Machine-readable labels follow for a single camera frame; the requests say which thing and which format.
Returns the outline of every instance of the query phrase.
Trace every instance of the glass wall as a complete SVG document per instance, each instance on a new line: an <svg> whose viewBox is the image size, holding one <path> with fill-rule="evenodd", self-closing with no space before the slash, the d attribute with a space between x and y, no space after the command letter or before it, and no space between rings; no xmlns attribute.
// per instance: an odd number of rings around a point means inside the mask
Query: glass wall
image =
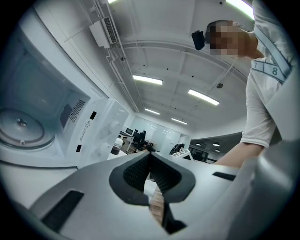
<svg viewBox="0 0 300 240"><path fill-rule="evenodd" d="M140 117L135 117L130 128L138 130L139 133L145 130L145 140L153 143L153 148L163 154L169 154L180 137L179 132Z"/></svg>

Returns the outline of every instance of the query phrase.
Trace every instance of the white t-shirt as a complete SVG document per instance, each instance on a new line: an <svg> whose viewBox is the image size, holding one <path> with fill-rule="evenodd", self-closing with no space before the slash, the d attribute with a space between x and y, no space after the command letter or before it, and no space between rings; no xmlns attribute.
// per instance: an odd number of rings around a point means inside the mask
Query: white t-shirt
<svg viewBox="0 0 300 240"><path fill-rule="evenodd" d="M287 34L277 18L260 0L252 2L255 24L275 44L284 58L294 66L296 58L287 41ZM258 61L274 63L268 49L259 43L257 49L264 54ZM242 143L254 143L268 147L276 125L269 115L265 105L271 100L281 87L275 78L262 72L250 70L246 86L247 122L242 132Z"/></svg>

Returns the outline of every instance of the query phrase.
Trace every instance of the air conditioner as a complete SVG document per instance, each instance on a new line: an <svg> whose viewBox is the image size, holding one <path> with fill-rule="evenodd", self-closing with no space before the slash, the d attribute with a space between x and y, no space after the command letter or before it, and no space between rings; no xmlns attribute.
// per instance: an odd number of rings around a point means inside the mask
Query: air conditioner
<svg viewBox="0 0 300 240"><path fill-rule="evenodd" d="M117 36L110 17L96 21L90 26L90 30L99 47L110 48L110 44L117 42Z"/></svg>

